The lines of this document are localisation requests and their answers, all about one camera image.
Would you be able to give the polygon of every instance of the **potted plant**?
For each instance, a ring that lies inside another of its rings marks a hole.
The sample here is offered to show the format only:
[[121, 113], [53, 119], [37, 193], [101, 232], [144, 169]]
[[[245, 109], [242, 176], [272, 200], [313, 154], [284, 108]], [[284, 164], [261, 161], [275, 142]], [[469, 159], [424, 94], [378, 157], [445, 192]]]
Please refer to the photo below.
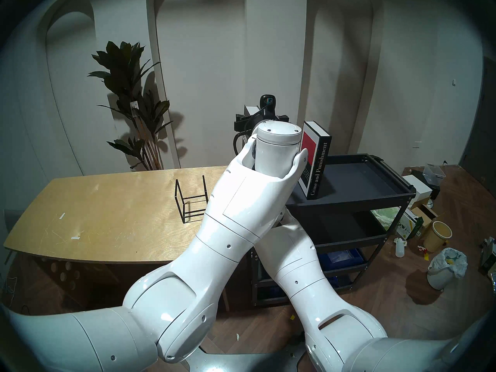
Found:
[[94, 71], [89, 73], [89, 77], [102, 79], [105, 86], [118, 96], [117, 109], [99, 105], [123, 114], [134, 126], [138, 140], [129, 137], [127, 142], [117, 139], [108, 144], [123, 153], [136, 157], [139, 162], [131, 166], [133, 169], [142, 164], [146, 170], [163, 169], [160, 149], [157, 146], [158, 133], [168, 124], [164, 122], [164, 113], [169, 109], [169, 101], [155, 101], [152, 92], [149, 90], [143, 96], [141, 94], [141, 78], [156, 64], [145, 69], [148, 60], [143, 66], [139, 66], [139, 59], [144, 47], [139, 43], [131, 45], [121, 42], [117, 47], [109, 41], [106, 52], [97, 51], [93, 58], [108, 71]]

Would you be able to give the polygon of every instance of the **wooden table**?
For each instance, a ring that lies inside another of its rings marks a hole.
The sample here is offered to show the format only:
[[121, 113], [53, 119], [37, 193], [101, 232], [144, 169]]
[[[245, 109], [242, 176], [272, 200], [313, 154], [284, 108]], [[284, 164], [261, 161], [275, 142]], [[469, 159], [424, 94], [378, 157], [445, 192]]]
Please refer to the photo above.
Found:
[[[183, 224], [174, 198], [176, 179], [188, 197], [204, 193], [204, 175], [210, 196], [225, 168], [52, 180], [19, 218], [4, 246], [35, 255], [41, 268], [85, 306], [93, 283], [118, 282], [105, 263], [164, 263], [183, 253], [202, 216]], [[187, 205], [191, 210], [206, 207], [204, 199]]]

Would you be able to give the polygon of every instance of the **robot forearm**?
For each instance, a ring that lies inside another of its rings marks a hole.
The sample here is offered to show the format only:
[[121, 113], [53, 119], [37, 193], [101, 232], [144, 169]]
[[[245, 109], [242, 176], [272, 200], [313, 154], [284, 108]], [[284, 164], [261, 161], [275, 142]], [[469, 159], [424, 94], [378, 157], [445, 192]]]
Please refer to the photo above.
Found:
[[386, 337], [386, 332], [372, 315], [336, 294], [312, 240], [289, 212], [281, 223], [255, 245], [258, 257], [290, 298], [313, 364], [327, 372], [341, 371], [354, 351], [373, 338]]

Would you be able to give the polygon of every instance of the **metal plate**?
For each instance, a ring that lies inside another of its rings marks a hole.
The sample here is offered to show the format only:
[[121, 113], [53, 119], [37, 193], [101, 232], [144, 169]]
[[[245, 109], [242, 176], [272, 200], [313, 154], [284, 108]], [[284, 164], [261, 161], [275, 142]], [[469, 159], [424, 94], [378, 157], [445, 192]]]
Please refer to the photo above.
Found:
[[275, 353], [222, 355], [197, 348], [188, 356], [189, 372], [295, 372], [305, 353], [305, 344], [288, 345]]

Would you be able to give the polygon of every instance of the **cable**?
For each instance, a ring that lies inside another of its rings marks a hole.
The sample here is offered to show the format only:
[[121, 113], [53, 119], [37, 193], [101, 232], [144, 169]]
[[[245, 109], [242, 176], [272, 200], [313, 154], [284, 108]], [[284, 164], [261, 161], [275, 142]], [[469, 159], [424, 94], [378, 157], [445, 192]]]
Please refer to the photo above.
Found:
[[[257, 112], [253, 113], [250, 118], [246, 121], [245, 123], [245, 127], [246, 125], [248, 124], [248, 122], [250, 122], [250, 120], [253, 119], [253, 117], [255, 117], [256, 115], [260, 114], [265, 108], [267, 108], [269, 105], [272, 105], [272, 103], [268, 103], [267, 105], [265, 105], [264, 107], [262, 107], [260, 110], [258, 110]], [[238, 138], [240, 138], [241, 136], [248, 136], [248, 134], [251, 134], [251, 130], [244, 130], [242, 132], [239, 132], [237, 135], [234, 136], [234, 139], [233, 139], [233, 148], [234, 148], [234, 153], [236, 154], [236, 156], [238, 155], [238, 150], [236, 148], [236, 143], [238, 142]]]
[[246, 136], [248, 133], [250, 133], [249, 130], [245, 130], [244, 132], [239, 132], [238, 134], [236, 134], [234, 136], [234, 139], [233, 139], [233, 148], [234, 148], [234, 153], [236, 153], [236, 156], [238, 155], [238, 150], [236, 149], [236, 143], [238, 142], [238, 138], [240, 138], [241, 136]]
[[[10, 286], [7, 286], [7, 280], [15, 280], [15, 283], [14, 283], [14, 287], [13, 288], [11, 288]], [[5, 284], [3, 286], [3, 290], [4, 291], [6, 291], [7, 293], [12, 294], [12, 299], [10, 301], [9, 308], [12, 305], [12, 301], [14, 300], [14, 297], [15, 297], [15, 286], [16, 285], [17, 285], [17, 277], [7, 277], [7, 279], [5, 280]]]
[[28, 310], [28, 315], [30, 315], [30, 316], [31, 316], [31, 312], [29, 311], [29, 307], [28, 307], [26, 304], [24, 304], [24, 305], [22, 306], [22, 308], [21, 308], [21, 313], [22, 313], [22, 309], [23, 309], [24, 307], [26, 307], [26, 309]]

